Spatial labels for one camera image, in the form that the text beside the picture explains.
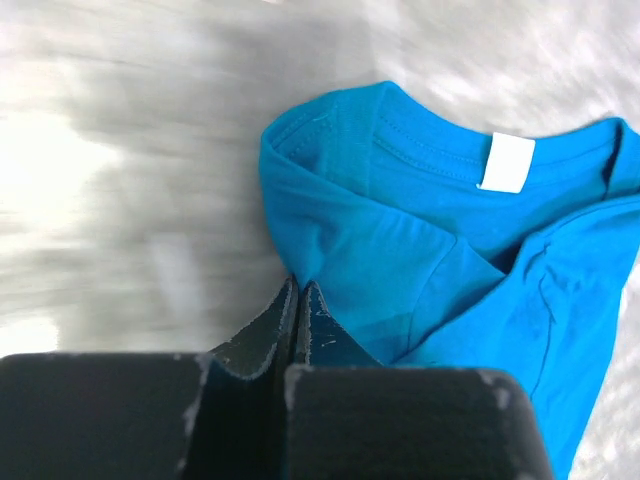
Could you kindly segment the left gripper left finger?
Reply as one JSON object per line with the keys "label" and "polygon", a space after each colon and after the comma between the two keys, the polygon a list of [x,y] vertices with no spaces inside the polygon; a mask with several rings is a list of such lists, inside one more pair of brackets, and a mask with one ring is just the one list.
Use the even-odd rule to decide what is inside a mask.
{"label": "left gripper left finger", "polygon": [[207,352],[1,361],[5,479],[276,479],[298,285]]}

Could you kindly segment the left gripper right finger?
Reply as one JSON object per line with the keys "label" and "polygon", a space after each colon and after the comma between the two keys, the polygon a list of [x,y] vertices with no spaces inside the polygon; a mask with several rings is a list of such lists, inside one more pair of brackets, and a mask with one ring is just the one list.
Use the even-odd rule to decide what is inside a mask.
{"label": "left gripper right finger", "polygon": [[528,396],[492,369],[385,367],[304,290],[285,374],[289,479],[549,479]]}

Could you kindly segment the blue t shirt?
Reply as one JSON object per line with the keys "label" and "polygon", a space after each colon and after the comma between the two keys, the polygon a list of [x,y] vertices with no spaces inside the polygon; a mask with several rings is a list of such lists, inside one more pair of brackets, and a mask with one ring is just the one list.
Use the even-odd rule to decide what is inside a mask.
{"label": "blue t shirt", "polygon": [[282,114],[259,171],[284,265],[371,356],[509,372],[568,477],[639,249],[635,131],[609,118],[509,149],[383,82]]}

